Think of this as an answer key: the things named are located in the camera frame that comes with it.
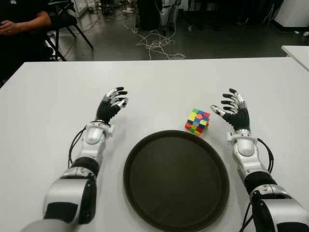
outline colorful cube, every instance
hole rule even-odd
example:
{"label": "colorful cube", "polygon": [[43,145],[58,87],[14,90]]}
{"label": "colorful cube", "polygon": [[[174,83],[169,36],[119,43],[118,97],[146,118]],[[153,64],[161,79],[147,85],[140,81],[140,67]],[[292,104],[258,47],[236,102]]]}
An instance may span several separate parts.
{"label": "colorful cube", "polygon": [[185,124],[185,128],[191,133],[200,136],[208,128],[210,113],[193,109]]}

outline robotic arm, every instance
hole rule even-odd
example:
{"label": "robotic arm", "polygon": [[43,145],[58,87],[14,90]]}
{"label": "robotic arm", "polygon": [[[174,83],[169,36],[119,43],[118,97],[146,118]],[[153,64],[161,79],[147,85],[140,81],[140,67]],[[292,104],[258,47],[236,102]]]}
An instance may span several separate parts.
{"label": "robotic arm", "polygon": [[228,101],[221,102],[228,105],[224,110],[215,105],[211,109],[234,127],[235,133],[228,133],[227,141],[233,147],[239,176],[250,196],[256,231],[309,232],[309,217],[305,209],[277,185],[259,159],[257,138],[251,136],[246,102],[234,89],[230,92],[223,94],[228,98]]}
{"label": "robotic arm", "polygon": [[123,87],[118,87],[106,94],[101,101],[96,120],[88,123],[75,137],[70,148],[78,142],[76,138],[83,136],[82,150],[72,165],[50,187],[43,205],[44,219],[25,227],[22,232],[69,232],[79,224],[91,222],[96,213],[97,185],[96,177],[102,164],[102,153],[105,141],[112,136],[114,126],[109,121],[128,98]]}

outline gray floor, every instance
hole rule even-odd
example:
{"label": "gray floor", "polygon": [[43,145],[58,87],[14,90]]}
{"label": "gray floor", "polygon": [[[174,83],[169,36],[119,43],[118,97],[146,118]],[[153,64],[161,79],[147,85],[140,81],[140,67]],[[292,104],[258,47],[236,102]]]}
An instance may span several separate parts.
{"label": "gray floor", "polygon": [[[125,28],[124,23],[135,26],[135,15],[117,11],[112,17],[85,13],[79,19],[94,50],[83,40],[66,31],[61,32],[60,51],[67,60],[149,60],[148,50],[136,46],[140,37]],[[309,45],[309,38],[294,32],[282,32],[273,25],[239,26],[223,23],[221,31],[215,31],[211,19],[205,21],[203,31],[193,28],[189,32],[184,18],[178,19],[177,31],[172,38],[175,45],[165,47],[168,54],[182,53],[186,59],[283,57],[282,45]],[[153,59],[167,59],[151,52]]]}

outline dark tray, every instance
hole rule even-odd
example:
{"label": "dark tray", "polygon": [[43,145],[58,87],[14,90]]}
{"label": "dark tray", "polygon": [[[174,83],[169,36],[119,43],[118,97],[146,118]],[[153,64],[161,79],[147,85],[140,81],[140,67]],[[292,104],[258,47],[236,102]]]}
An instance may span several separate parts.
{"label": "dark tray", "polygon": [[211,225],[229,195],[228,175],[216,151],[178,130],[154,133],[133,148],[124,168],[124,186],[138,215],[168,232]]}

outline white table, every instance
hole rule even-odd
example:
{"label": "white table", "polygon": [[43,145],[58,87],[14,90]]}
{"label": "white table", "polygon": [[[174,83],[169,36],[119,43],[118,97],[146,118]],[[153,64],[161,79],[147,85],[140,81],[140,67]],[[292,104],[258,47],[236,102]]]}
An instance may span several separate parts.
{"label": "white table", "polygon": [[309,46],[282,46],[282,50],[309,71]]}
{"label": "white table", "polygon": [[[42,217],[44,196],[66,169],[71,140],[116,86],[128,89],[130,102],[111,121],[116,130],[99,173],[97,214],[79,231],[157,231],[126,200],[122,175],[129,152],[153,132],[183,130],[193,108],[210,112],[230,87],[247,101],[253,134],[273,151],[273,177],[309,210],[309,73],[292,58],[26,63],[0,89],[1,232]],[[226,165],[230,196],[208,232],[238,231],[248,203],[227,131],[230,126],[211,114],[204,138]],[[247,231],[254,231],[252,224]]]}

